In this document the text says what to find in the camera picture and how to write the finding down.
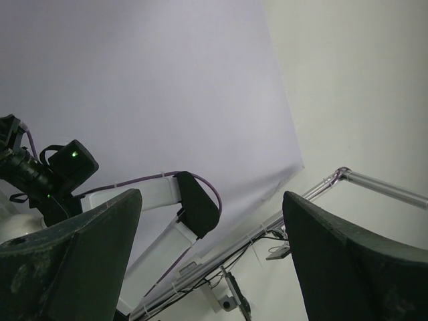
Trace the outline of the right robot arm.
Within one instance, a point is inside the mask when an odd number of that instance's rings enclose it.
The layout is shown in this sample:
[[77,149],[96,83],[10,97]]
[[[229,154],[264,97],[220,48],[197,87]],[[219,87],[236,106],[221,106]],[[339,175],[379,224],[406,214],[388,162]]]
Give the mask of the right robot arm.
[[216,228],[219,195],[187,171],[75,195],[98,170],[77,140],[34,157],[20,119],[1,119],[1,180],[37,215],[1,220],[2,320],[129,320],[189,249]]

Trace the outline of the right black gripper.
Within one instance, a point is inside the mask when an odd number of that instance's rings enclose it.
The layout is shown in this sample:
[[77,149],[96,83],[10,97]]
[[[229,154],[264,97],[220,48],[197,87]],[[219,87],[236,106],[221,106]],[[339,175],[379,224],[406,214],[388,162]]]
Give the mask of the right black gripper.
[[50,145],[38,157],[21,146],[24,123],[10,114],[1,118],[1,179],[27,195],[33,207],[62,200],[82,185],[99,165],[78,140]]

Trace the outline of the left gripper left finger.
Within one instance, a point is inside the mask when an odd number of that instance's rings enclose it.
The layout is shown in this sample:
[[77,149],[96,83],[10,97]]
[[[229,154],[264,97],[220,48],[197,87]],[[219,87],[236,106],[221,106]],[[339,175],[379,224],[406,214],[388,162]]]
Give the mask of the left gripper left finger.
[[129,189],[1,244],[1,319],[113,320],[141,209]]

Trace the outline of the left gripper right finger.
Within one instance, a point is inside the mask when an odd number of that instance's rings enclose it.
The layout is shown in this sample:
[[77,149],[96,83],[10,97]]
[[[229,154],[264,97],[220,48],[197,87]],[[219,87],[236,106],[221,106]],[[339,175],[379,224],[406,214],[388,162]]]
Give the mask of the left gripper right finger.
[[309,320],[427,319],[427,250],[373,233],[290,191],[282,211]]

